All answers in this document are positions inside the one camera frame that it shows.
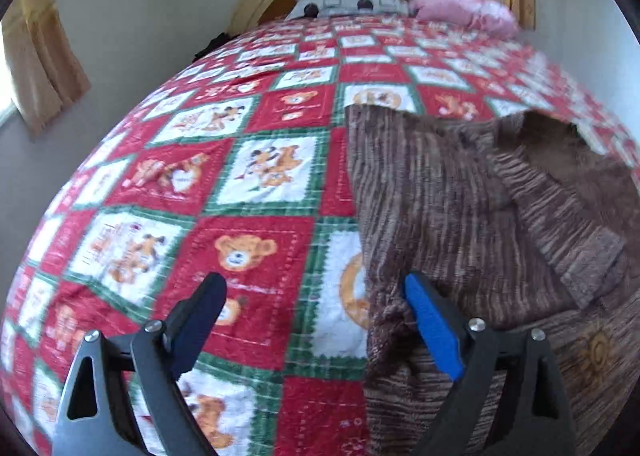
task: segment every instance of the metal screw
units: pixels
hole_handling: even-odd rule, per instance
[[[531,330],[531,338],[535,341],[543,341],[546,339],[546,333],[544,333],[540,328],[533,328],[533,330]]]
[[[84,340],[87,342],[94,342],[98,340],[100,332],[98,330],[91,330],[84,334]]]
[[[159,321],[159,320],[149,321],[148,323],[145,324],[145,331],[147,333],[154,333],[161,329],[162,329],[162,321]]]
[[[486,329],[486,322],[479,317],[474,317],[469,321],[469,329],[471,331],[484,331]]]

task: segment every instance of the bedspread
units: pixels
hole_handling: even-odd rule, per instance
[[[366,453],[369,305],[343,109],[578,124],[639,173],[622,125],[529,46],[402,17],[273,22],[165,82],[50,204],[12,283],[4,400],[41,454],[84,332],[164,318],[207,272],[228,299],[178,382],[221,455]],[[134,410],[162,454],[136,381]]]

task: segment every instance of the blue gripper pad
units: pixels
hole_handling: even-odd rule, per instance
[[[404,279],[404,296],[414,310],[418,331],[436,367],[452,380],[459,379],[465,373],[460,341],[414,274]]]

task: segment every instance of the gray wall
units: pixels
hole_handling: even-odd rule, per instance
[[[614,0],[536,0],[526,39],[586,86],[640,140],[640,45]]]
[[[0,128],[0,311],[51,199],[146,94],[223,32],[239,0],[56,0],[92,89],[31,140],[19,116]]]

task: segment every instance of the patchwork blanket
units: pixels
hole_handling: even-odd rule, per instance
[[[228,300],[179,381],[221,455],[363,455],[369,303],[346,172],[353,103],[485,120],[529,108],[578,124],[639,171],[620,123],[517,42],[402,17],[273,22],[140,102],[50,204],[12,283],[0,380],[50,454],[85,331],[163,318],[204,275]],[[162,454],[136,381],[148,449]]]

